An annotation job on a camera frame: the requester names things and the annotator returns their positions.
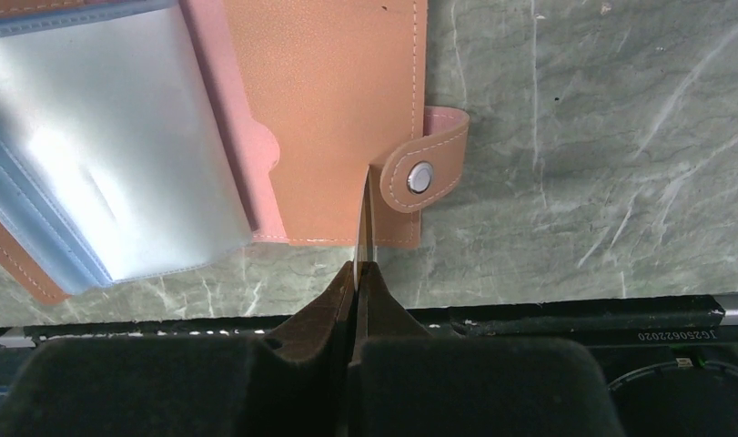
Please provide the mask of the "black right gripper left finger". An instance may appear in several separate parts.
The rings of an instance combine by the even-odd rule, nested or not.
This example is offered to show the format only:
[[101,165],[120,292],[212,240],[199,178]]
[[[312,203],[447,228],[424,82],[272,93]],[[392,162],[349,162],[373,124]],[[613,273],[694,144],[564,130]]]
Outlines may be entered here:
[[63,338],[39,346],[0,407],[0,436],[333,436],[347,262],[263,336]]

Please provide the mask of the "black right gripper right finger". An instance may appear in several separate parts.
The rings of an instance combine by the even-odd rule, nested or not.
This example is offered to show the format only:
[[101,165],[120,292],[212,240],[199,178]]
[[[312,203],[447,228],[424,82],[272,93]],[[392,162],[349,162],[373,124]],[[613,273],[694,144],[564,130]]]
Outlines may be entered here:
[[600,366],[561,338],[434,337],[356,269],[355,436],[621,436]]

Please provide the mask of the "tan leather card holder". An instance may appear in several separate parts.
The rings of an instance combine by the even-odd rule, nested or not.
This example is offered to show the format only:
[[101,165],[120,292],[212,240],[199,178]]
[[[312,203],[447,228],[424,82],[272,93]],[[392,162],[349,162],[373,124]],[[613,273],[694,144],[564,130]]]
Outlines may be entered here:
[[424,1],[0,1],[0,266],[37,300],[254,242],[416,248],[469,115]]

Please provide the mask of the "silver VIP card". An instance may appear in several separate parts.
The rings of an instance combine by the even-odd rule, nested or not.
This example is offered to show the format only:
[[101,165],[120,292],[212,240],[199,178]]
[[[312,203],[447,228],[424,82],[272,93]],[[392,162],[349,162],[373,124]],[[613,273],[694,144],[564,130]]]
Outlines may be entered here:
[[359,228],[353,257],[353,279],[355,291],[359,290],[364,269],[371,262],[375,261],[375,251],[372,172],[371,168],[367,168],[361,197]]

